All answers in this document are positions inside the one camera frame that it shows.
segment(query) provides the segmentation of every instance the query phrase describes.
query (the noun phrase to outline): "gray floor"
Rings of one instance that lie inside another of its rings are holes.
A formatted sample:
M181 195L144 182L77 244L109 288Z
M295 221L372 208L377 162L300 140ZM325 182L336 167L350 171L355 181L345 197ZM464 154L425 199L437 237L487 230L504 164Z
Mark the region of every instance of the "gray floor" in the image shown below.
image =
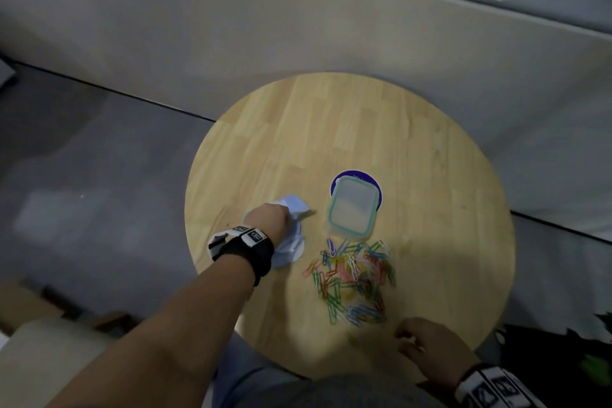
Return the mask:
M0 93L0 280L50 284L88 310L147 316L195 276L187 176L211 123L18 67ZM610 341L612 246L515 217L503 322ZM496 358L487 342L482 352Z

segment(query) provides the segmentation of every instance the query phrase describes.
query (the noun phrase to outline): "plastic container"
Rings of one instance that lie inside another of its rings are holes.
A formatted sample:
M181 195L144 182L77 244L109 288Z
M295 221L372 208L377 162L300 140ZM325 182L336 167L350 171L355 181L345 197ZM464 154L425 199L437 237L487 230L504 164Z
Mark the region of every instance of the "plastic container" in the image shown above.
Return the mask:
M349 240L369 237L378 198L376 186L351 176L339 178L327 212L330 234Z

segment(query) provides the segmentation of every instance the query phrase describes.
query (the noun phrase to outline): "table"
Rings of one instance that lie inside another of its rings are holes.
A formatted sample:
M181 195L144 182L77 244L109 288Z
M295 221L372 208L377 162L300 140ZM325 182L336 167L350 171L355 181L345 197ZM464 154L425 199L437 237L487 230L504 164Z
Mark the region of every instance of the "table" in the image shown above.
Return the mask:
M397 286L383 288L388 322L331 325L302 272L326 248L325 213L338 173L358 169L381 186L372 239L394 252ZM397 354L395 326L423 316L475 348L497 324L515 270L514 228L493 167L448 116L381 80L316 73L242 98L204 138L189 174L185 224L198 272L211 234L287 194L317 210L302 222L306 247L273 270L236 330L255 349L309 377L350 372L422 375Z

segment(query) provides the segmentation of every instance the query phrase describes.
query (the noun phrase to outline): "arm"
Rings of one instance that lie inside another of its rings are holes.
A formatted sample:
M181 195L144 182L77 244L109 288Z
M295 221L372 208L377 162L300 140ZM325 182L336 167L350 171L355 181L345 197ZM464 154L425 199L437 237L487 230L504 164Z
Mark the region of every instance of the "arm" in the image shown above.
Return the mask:
M285 207L266 204L245 223L277 245L287 231L287 215ZM223 255L86 366L48 407L201 406L254 282L247 260Z
M448 327L423 318L404 319L397 330L398 350L427 379L454 391L461 406L537 407L544 404L512 373L483 364Z

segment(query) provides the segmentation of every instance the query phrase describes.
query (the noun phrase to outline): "blue round sticker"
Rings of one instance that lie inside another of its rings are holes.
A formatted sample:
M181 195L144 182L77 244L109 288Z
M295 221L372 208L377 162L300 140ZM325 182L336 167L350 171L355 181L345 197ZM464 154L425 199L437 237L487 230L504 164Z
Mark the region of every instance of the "blue round sticker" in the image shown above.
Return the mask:
M372 184L374 187L376 187L378 189L378 206L376 207L376 210L378 211L378 209L381 207L381 203L383 203L383 190L381 189L381 187L378 185L378 183L376 182L376 180L370 176L368 173L364 173L363 171L359 171L357 169L348 169L346 171L343 171L341 173L339 173L335 178L333 178L332 181L332 185L329 188L329 195L333 195L333 188L336 187L336 181L338 180L338 178L341 178L342 176L352 176L354 178L357 179L361 179L362 181L365 181L367 183Z

